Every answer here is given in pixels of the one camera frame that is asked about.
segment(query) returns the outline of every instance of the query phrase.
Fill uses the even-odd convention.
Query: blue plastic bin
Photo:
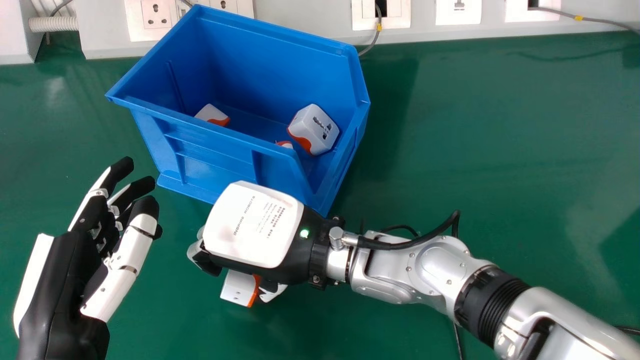
[[[214,203],[250,181],[327,215],[367,122],[369,95],[351,45],[194,6],[108,93],[131,110],[158,185]],[[230,122],[193,117],[207,103]],[[280,147],[295,113],[319,105],[338,125],[330,152]]]

